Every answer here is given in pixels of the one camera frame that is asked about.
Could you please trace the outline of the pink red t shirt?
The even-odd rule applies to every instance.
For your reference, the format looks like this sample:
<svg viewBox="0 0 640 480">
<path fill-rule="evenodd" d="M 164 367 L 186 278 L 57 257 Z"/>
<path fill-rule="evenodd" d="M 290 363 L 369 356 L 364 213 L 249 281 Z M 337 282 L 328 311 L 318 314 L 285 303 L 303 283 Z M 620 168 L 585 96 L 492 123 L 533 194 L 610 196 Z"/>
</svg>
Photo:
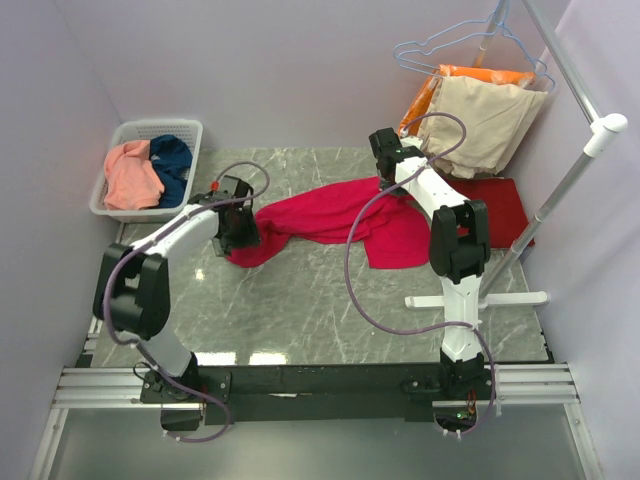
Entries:
<svg viewBox="0 0 640 480">
<path fill-rule="evenodd" d="M 255 215 L 261 242 L 234 250 L 228 260 L 258 267 L 294 237 L 320 244 L 344 244 L 356 216 L 379 193 L 375 177 L 339 182 L 281 200 Z M 352 240 L 362 242 L 373 269 L 405 269 L 429 262 L 430 229 L 407 196 L 386 195 L 362 216 Z"/>
</svg>

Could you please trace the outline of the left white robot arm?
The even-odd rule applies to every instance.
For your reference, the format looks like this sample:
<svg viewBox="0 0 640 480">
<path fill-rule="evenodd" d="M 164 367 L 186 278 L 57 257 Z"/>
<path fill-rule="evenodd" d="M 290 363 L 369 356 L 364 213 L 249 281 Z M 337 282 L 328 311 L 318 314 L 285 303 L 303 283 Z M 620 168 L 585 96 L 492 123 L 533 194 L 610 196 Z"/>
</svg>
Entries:
<svg viewBox="0 0 640 480">
<path fill-rule="evenodd" d="M 223 257 L 257 246 L 253 199 L 258 194 L 246 181 L 222 175 L 152 234 L 131 245 L 113 243 L 103 254 L 93 314 L 114 343 L 141 353 L 176 401 L 189 401 L 204 387 L 195 354 L 169 325 L 171 269 L 206 241 Z"/>
</svg>

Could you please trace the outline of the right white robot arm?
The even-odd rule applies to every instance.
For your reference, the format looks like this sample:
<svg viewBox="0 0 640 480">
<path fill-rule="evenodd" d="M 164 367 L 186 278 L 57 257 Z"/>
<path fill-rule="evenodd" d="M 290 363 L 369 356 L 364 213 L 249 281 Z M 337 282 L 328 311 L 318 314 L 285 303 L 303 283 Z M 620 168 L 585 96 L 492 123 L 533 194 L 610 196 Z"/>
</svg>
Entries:
<svg viewBox="0 0 640 480">
<path fill-rule="evenodd" d="M 490 380 L 485 369 L 479 327 L 479 289 L 489 261 L 488 209 L 454 190 L 427 164 L 418 147 L 401 141 L 392 128 L 369 136 L 382 185 L 399 185 L 430 220 L 430 265 L 439 277 L 440 296 L 408 296 L 410 309 L 444 312 L 444 337 L 438 378 L 426 386 L 444 396 L 460 399 L 478 392 Z"/>
</svg>

